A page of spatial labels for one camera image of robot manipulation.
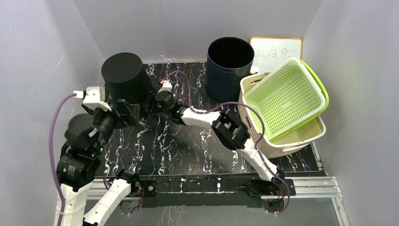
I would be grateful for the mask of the large black plastic bucket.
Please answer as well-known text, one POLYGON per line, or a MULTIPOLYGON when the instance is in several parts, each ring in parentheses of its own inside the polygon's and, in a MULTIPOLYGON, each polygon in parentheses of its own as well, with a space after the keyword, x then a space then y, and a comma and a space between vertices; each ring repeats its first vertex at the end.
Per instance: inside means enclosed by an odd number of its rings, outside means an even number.
POLYGON ((131 105, 139 104, 141 118, 147 116, 144 102, 151 91, 156 91, 146 70, 141 58, 130 52, 107 58, 101 67, 105 86, 113 101, 125 99, 131 105))

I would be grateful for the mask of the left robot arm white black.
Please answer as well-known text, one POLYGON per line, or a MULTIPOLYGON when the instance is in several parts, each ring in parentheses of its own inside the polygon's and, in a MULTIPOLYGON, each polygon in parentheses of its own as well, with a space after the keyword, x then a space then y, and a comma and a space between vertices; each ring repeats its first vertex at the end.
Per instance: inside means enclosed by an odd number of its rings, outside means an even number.
POLYGON ((88 193, 93 185, 99 156, 115 129, 128 125, 112 108, 96 106, 74 116, 65 132, 66 142, 55 170, 58 191, 56 226, 103 226, 128 196, 140 194, 139 176, 123 169, 112 182, 106 182, 105 194, 85 212, 88 193))

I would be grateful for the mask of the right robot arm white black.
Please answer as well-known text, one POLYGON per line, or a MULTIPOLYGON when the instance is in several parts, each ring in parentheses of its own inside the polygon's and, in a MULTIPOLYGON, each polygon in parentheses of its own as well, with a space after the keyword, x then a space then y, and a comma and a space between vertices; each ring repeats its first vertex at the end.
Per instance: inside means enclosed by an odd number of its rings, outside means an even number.
POLYGON ((259 150, 260 140, 254 141, 250 137, 248 127, 232 109, 195 109, 178 103, 168 91, 150 93, 144 102, 144 109, 148 113, 163 113, 176 124, 213 130, 224 147, 239 153, 257 172, 261 182, 253 187, 255 195, 290 198, 285 173, 259 150))

